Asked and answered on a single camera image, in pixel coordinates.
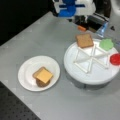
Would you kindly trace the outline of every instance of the green object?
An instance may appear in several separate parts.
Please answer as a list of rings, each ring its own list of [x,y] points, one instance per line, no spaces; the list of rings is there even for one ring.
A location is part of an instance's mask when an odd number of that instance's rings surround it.
[[[102,39],[102,41],[99,44],[99,47],[108,51],[114,47],[114,44],[111,39]]]

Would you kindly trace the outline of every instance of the plate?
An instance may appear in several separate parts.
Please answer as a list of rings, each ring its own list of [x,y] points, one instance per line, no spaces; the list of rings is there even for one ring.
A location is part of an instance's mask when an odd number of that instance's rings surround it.
[[[36,80],[33,78],[33,73],[41,67],[47,68],[54,76],[51,82],[46,87],[38,87]],[[58,63],[48,56],[36,56],[25,61],[19,69],[18,80],[20,84],[27,90],[30,91],[43,91],[52,87],[59,78],[60,67]]]
[[[93,40],[94,40],[94,44],[99,48],[100,40],[99,39],[93,39]],[[92,50],[92,47],[83,49],[83,51],[85,51],[87,54],[90,54],[91,50]],[[118,51],[115,48],[112,48],[108,52],[109,52],[109,57],[112,54],[118,53]],[[119,72],[119,67],[113,66],[112,64],[110,64],[110,62],[109,62],[108,69],[105,69],[101,67],[99,64],[94,62],[92,64],[92,69],[90,73],[85,73],[81,71],[79,67],[77,67],[74,64],[77,53],[78,53],[78,46],[77,46],[77,43],[75,42],[67,49],[64,55],[64,66],[68,74],[80,83],[84,83],[88,85],[105,84],[111,81]],[[83,62],[82,66],[85,68],[87,66],[87,62]]]

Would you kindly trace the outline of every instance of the blue part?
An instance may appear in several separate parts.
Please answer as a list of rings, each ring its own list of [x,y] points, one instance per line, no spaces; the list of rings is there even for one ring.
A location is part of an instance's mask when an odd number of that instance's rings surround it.
[[[75,4],[75,0],[62,0],[63,3],[67,4],[67,5],[73,5]]]
[[[67,8],[67,5],[59,5],[60,8]],[[85,7],[84,4],[77,4],[75,7]]]
[[[60,10],[59,12],[59,17],[72,17],[74,16],[76,12],[76,7],[75,7],[75,0],[63,0],[63,2],[66,4],[64,7],[67,9]]]

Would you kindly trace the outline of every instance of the gray table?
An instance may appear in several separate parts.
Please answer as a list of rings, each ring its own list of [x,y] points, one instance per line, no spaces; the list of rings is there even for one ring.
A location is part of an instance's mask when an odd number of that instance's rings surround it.
[[[64,53],[79,33],[75,24],[46,14],[0,47],[0,81],[42,120],[119,120],[120,75],[95,91],[78,89],[66,76]],[[54,58],[61,75],[51,89],[31,92],[20,85],[17,74],[24,61],[38,55]]]

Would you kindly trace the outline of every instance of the red object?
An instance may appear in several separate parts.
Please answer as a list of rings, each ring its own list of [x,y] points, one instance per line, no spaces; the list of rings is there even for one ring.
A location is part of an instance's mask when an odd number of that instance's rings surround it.
[[[120,54],[119,54],[119,53],[113,54],[113,55],[110,57],[110,62],[111,62],[111,64],[113,64],[113,65],[120,65]]]

